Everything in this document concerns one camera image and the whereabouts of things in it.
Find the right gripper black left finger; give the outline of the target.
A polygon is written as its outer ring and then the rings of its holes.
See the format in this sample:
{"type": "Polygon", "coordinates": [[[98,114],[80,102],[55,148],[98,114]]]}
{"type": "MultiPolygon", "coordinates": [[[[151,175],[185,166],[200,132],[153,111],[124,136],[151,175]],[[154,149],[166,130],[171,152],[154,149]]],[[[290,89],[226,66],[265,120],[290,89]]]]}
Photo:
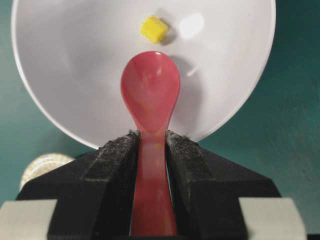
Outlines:
{"type": "Polygon", "coordinates": [[[138,151],[130,131],[28,181],[17,200],[56,200],[50,240],[128,240],[138,151]]]}

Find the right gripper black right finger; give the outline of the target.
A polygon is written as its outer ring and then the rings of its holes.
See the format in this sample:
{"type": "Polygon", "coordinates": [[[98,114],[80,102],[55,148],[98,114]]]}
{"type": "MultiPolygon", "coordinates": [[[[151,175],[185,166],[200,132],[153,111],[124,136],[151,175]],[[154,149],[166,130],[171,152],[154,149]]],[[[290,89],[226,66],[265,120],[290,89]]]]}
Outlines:
{"type": "Polygon", "coordinates": [[[274,182],[185,136],[165,132],[178,233],[191,240],[246,240],[240,197],[277,198],[274,182]]]}

